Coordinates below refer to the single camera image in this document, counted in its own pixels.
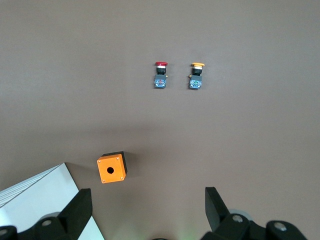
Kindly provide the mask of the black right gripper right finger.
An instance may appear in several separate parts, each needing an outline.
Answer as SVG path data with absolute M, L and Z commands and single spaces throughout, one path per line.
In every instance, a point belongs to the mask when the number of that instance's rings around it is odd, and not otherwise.
M 211 231 L 200 240 L 307 240 L 289 222 L 272 220 L 262 227 L 240 213 L 230 213 L 215 187 L 205 188 L 205 213 Z

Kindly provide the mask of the brown table cover mat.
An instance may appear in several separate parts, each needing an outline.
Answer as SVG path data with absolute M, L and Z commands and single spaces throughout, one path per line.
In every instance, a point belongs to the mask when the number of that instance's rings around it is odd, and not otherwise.
M 320 240 L 320 0 L 0 0 L 0 190 L 63 162 L 106 240 L 198 240 L 206 187 Z

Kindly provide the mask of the white drawer cabinet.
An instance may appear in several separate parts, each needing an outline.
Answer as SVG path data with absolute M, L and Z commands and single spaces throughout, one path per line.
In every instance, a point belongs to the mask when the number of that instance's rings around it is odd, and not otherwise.
M 0 191 L 0 240 L 17 240 L 38 221 L 57 217 L 79 191 L 64 163 Z M 105 240 L 93 216 L 78 240 Z

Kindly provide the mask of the orange button enclosure box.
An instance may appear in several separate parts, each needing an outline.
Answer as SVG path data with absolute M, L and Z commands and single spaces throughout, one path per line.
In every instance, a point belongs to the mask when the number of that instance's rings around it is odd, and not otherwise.
M 124 151 L 105 153 L 96 162 L 102 184 L 125 180 L 128 169 Z

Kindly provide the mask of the red mushroom push button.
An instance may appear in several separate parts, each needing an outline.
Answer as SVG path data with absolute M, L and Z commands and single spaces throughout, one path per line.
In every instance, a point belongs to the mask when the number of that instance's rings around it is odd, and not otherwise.
M 156 75 L 154 77 L 154 87 L 158 89 L 164 89 L 167 85 L 167 62 L 157 61 L 155 62 Z

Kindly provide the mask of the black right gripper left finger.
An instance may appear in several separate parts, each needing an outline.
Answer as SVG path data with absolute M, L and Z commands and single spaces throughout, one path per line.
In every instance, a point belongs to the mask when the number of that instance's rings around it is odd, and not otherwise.
M 91 190 L 81 189 L 58 216 L 39 220 L 17 240 L 78 240 L 92 214 Z

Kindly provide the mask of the yellow mushroom push button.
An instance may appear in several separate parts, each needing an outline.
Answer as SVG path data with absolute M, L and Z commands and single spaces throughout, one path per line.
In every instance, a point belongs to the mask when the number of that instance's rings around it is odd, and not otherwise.
M 205 64 L 201 62 L 193 62 L 191 66 L 191 74 L 188 76 L 188 88 L 191 90 L 199 90 L 202 87 L 202 72 Z

